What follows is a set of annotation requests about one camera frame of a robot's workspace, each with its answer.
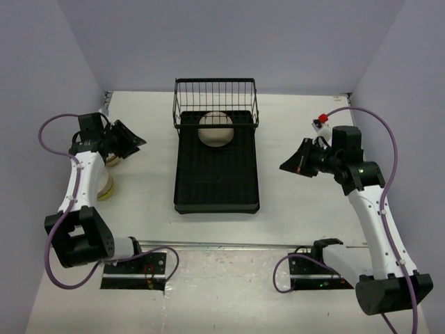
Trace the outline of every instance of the white wall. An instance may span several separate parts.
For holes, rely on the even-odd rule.
[[[55,0],[2,1],[0,16],[0,333],[19,334],[42,277],[43,221],[70,172],[40,148],[38,128],[58,113],[94,111],[103,92]],[[68,123],[75,128],[73,119],[49,129],[49,144],[68,149]]]
[[[346,93],[403,0],[59,0],[107,90],[254,77],[262,93]]]
[[[410,255],[435,283],[422,303],[432,334],[445,332],[444,13],[443,0],[407,0],[353,94],[353,104],[378,112],[398,139],[391,209]],[[367,157],[388,176],[388,135],[370,117],[355,118]]]

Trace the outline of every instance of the white table surface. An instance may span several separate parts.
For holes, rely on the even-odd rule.
[[[179,138],[172,102],[172,93],[113,94],[110,118],[121,119],[147,141],[140,152],[110,169],[115,193],[97,205],[115,236],[242,244],[311,244],[328,237],[348,245],[365,242],[348,199],[331,175],[309,179],[279,170],[304,137],[314,137],[312,120],[347,106],[345,97],[258,95],[255,140],[261,209],[253,215],[175,211]],[[351,125],[350,113],[336,114],[330,124]]]
[[[256,133],[261,209],[249,214],[179,215],[173,193],[178,136],[172,126],[171,93],[114,93],[111,118],[147,140],[141,152],[111,169],[116,190],[97,208],[115,236],[140,240],[241,244],[311,244],[338,237],[361,246],[364,236],[341,187],[329,175],[307,179],[278,166],[314,135],[318,114],[346,106],[344,97],[258,96]],[[332,125],[352,124],[348,112]],[[54,287],[43,275],[27,334],[52,333],[390,333],[380,316],[360,312],[353,290],[278,294],[271,274],[286,249],[179,251],[178,272],[161,292],[100,290],[102,269],[81,289]],[[369,261],[366,248],[354,248]],[[77,283],[91,266],[54,271]],[[168,256],[169,272],[173,266]],[[289,287],[289,269],[278,271]],[[419,334],[426,334],[419,308]],[[390,314],[399,333],[410,333],[411,312]]]
[[[367,249],[353,251],[366,260]],[[179,250],[178,272],[165,295],[147,290],[100,290],[102,269],[81,289],[61,290],[43,276],[26,334],[375,334],[390,333],[381,316],[366,316],[354,290],[277,293],[272,271],[287,250]],[[55,274],[77,283],[89,268]],[[167,272],[174,260],[169,254]],[[277,284],[289,288],[284,263]],[[400,334],[411,333],[411,311],[388,317]],[[427,334],[419,308],[419,334]]]

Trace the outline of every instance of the black dish rack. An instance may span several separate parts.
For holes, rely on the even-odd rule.
[[[208,120],[220,111],[233,124]],[[180,214],[242,212],[259,209],[255,129],[259,124],[254,79],[177,79],[173,122],[179,135],[175,209]],[[220,148],[209,147],[198,129],[232,127],[234,137]]]

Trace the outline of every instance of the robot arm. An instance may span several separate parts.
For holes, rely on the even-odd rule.
[[[47,216],[44,227],[51,231],[72,200],[78,168],[81,169],[76,201],[63,224],[57,229],[52,245],[60,263],[75,267],[101,260],[116,260],[140,252],[138,242],[132,238],[115,238],[95,209],[97,186],[105,169],[105,159],[114,154],[123,159],[137,152],[145,141],[127,129],[119,120],[113,125],[102,123],[100,113],[78,117],[81,131],[74,135],[70,154],[79,161],[71,160],[71,176],[64,200],[57,214]]]
[[[338,239],[315,241],[311,257],[341,274],[354,288],[360,307],[367,315],[406,310],[412,307],[401,262],[410,275],[419,303],[432,289],[429,274],[419,274],[406,251],[394,223],[389,204],[380,211],[385,180],[379,166],[363,160],[362,135],[356,127],[332,129],[332,147],[327,143],[331,130],[314,121],[315,140],[305,138],[298,151],[280,169],[307,177],[330,173],[343,188],[359,218],[369,245],[372,268],[364,266]],[[402,254],[399,262],[389,243],[381,215],[387,219],[392,239]]]

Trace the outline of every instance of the purple cable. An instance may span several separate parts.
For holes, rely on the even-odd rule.
[[[387,197],[389,188],[392,185],[392,182],[394,181],[394,178],[396,176],[396,171],[397,171],[397,165],[398,165],[398,150],[397,150],[397,143],[396,143],[396,138],[394,136],[394,133],[392,132],[391,128],[389,127],[389,125],[383,120],[383,118],[381,118],[379,115],[377,115],[376,113],[365,109],[365,108],[359,108],[359,107],[353,107],[353,106],[344,106],[338,109],[335,109],[329,113],[327,113],[327,116],[331,116],[334,115],[335,113],[338,113],[339,111],[343,111],[343,110],[357,110],[357,111],[362,111],[364,113],[367,113],[371,116],[374,116],[375,118],[377,118],[380,123],[383,124],[383,126],[386,128],[386,130],[388,131],[389,136],[391,137],[391,142],[392,142],[392,146],[394,149],[394,163],[392,166],[392,171],[391,171],[391,175],[389,176],[388,182],[386,183],[383,192],[382,192],[382,197],[380,198],[380,211],[382,212],[385,209],[385,199]],[[397,261],[400,261],[402,259],[401,254],[398,252],[396,243],[394,242],[394,239],[391,235],[391,231],[389,230],[389,226],[388,226],[388,220],[386,215],[381,214],[380,215],[382,217],[382,222],[383,222],[383,228],[385,229],[385,233],[387,235],[388,238],[388,242],[391,245],[391,249],[394,252],[394,255],[396,256]],[[404,264],[400,264],[400,268],[403,272],[403,275],[405,276],[405,279],[407,281],[407,285],[408,285],[408,290],[410,291],[410,298],[411,298],[411,304],[412,304],[412,334],[416,334],[417,333],[417,328],[419,325],[419,316],[417,314],[417,300],[416,300],[416,294],[414,292],[414,287],[412,285],[411,282],[411,278],[410,278],[410,274],[408,273],[406,266]],[[385,322],[388,324],[388,326],[390,327],[390,329],[393,331],[393,333],[397,334],[396,330],[394,329],[394,327],[390,324],[388,318],[386,317],[386,315],[382,315],[383,319],[385,320]]]
[[[291,292],[295,289],[295,286],[290,287],[287,290],[280,290],[277,286],[277,270],[278,267],[281,265],[281,263],[283,263],[283,261],[287,260],[287,259],[291,259],[293,257],[299,257],[301,259],[306,259],[309,260],[310,262],[313,262],[317,265],[319,265],[320,267],[323,267],[324,269],[330,270],[330,271],[335,271],[333,268],[330,268],[328,266],[326,266],[325,264],[314,260],[313,258],[303,255],[303,254],[288,254],[285,257],[283,257],[280,261],[278,261],[278,263],[275,265],[275,268],[273,269],[273,274],[272,274],[272,282],[273,282],[273,287],[275,288],[275,290],[277,290],[280,294],[287,294],[288,292]]]
[[[64,157],[68,157],[68,158],[70,158],[71,160],[73,160],[73,161],[75,162],[76,165],[79,165],[80,162],[79,162],[79,160],[78,160],[74,155],[72,155],[72,154],[70,154],[70,153],[66,153],[66,152],[61,152],[61,151],[53,150],[52,148],[50,148],[49,146],[47,146],[47,145],[43,142],[43,139],[42,139],[42,133],[43,133],[44,128],[45,128],[49,123],[51,123],[52,121],[54,121],[54,120],[56,120],[56,119],[58,119],[58,118],[63,118],[63,117],[77,117],[77,116],[78,116],[78,115],[73,114],[73,113],[64,113],[64,114],[61,114],[61,115],[57,115],[57,116],[51,117],[51,118],[48,119],[46,122],[44,122],[44,123],[42,124],[42,126],[40,127],[39,132],[38,132],[38,140],[39,140],[40,145],[41,145],[46,151],[48,151],[48,152],[50,152],[50,153],[57,154],[57,155],[61,155],[61,156],[64,156]],[[76,171],[76,181],[75,181],[75,183],[74,183],[74,189],[73,189],[73,192],[72,192],[72,197],[73,197],[73,199],[70,201],[70,203],[69,203],[69,205],[68,205],[68,208],[65,210],[65,212],[63,212],[62,216],[60,216],[60,218],[57,220],[56,224],[53,226],[53,228],[52,228],[51,231],[49,232],[49,234],[48,234],[48,238],[47,238],[47,242],[46,242],[46,244],[45,244],[45,248],[44,248],[44,268],[45,268],[45,271],[47,272],[47,275],[48,275],[49,280],[52,281],[52,283],[53,283],[55,286],[57,286],[57,287],[59,287],[59,288],[61,288],[61,289],[66,289],[66,290],[77,289],[78,287],[81,287],[82,285],[84,285],[85,283],[87,283],[87,282],[90,280],[91,276],[95,273],[97,267],[101,264],[101,262],[97,262],[97,263],[93,266],[93,268],[91,268],[90,273],[89,273],[89,274],[88,274],[88,275],[87,275],[81,282],[79,282],[79,283],[77,283],[77,284],[74,284],[74,285],[66,285],[66,284],[62,283],[61,281],[59,281],[59,280],[55,277],[55,275],[54,275],[54,273],[53,273],[53,271],[52,271],[52,269],[51,269],[51,263],[50,263],[50,261],[49,261],[49,253],[50,253],[50,250],[51,250],[51,243],[52,243],[52,240],[53,240],[53,238],[54,238],[54,235],[55,235],[57,229],[58,229],[59,226],[63,223],[63,221],[65,220],[65,218],[67,217],[67,215],[69,214],[69,212],[71,211],[71,209],[72,209],[72,207],[73,207],[73,205],[74,205],[74,203],[75,203],[75,198],[76,198],[76,195],[77,195],[77,191],[79,190],[80,180],[81,180],[81,170],[80,170],[80,169],[77,169],[77,171]],[[155,247],[155,248],[153,248],[153,249],[151,249],[151,250],[148,250],[148,251],[146,251],[146,252],[143,252],[143,253],[140,253],[140,254],[137,254],[137,255],[134,255],[134,256],[131,256],[131,257],[127,257],[127,258],[124,258],[124,259],[118,259],[118,260],[104,260],[104,261],[102,261],[102,263],[115,263],[115,262],[126,262],[126,261],[131,261],[131,260],[137,259],[137,258],[139,258],[139,257],[145,256],[145,255],[147,255],[147,254],[153,253],[153,252],[155,252],[155,251],[159,251],[159,250],[161,250],[161,249],[168,249],[168,250],[172,251],[172,252],[175,254],[176,259],[177,259],[177,261],[176,261],[176,265],[175,265],[175,267],[174,267],[172,273],[165,279],[165,282],[168,282],[168,280],[171,279],[171,277],[175,274],[175,272],[176,272],[176,270],[178,269],[178,266],[179,266],[179,254],[177,253],[177,251],[176,251],[175,249],[173,249],[173,248],[171,248],[171,247],[169,247],[169,246],[159,246],[159,247]]]

